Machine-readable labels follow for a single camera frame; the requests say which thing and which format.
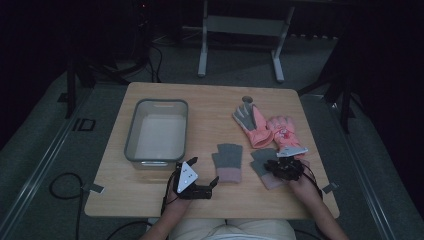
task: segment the white pants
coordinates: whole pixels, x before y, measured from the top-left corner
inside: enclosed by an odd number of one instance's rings
[[[294,240],[293,228],[284,219],[183,219],[169,240],[199,240],[219,234],[248,234],[273,239]]]

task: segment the wrist-mounted device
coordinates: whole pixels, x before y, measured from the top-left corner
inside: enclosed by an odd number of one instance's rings
[[[210,199],[212,197],[212,189],[218,184],[219,176],[212,180],[209,186],[197,185],[195,181],[198,175],[191,168],[196,162],[197,157],[187,162],[177,163],[172,190],[181,199]]]
[[[275,177],[287,181],[299,180],[304,171],[303,164],[294,159],[293,156],[280,157],[278,161],[268,160],[264,167],[267,171],[272,172]]]

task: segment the metal stand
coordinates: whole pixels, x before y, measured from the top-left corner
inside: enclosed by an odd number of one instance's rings
[[[274,71],[277,81],[284,81],[283,69],[280,62],[280,54],[284,40],[290,26],[294,7],[290,7],[285,20],[267,20],[253,18],[224,17],[208,15],[208,0],[203,1],[203,27],[202,27],[202,49],[200,51],[200,61],[198,76],[206,76],[206,65],[208,58],[208,32],[225,32],[238,34],[252,34],[261,36],[279,37],[277,47],[271,51],[274,64]]]

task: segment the transparent bin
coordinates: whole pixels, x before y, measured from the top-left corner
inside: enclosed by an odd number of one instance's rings
[[[185,154],[188,104],[143,99],[135,107],[125,157],[136,169],[170,170]]]

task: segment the pink glove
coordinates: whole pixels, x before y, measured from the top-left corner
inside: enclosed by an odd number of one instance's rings
[[[256,105],[243,102],[233,113],[233,118],[242,127],[253,148],[263,148],[272,142],[272,132],[266,128],[266,120]]]
[[[291,117],[272,117],[266,122],[266,126],[272,131],[274,141],[280,147],[280,150],[286,146],[301,147],[294,134],[294,123]]]

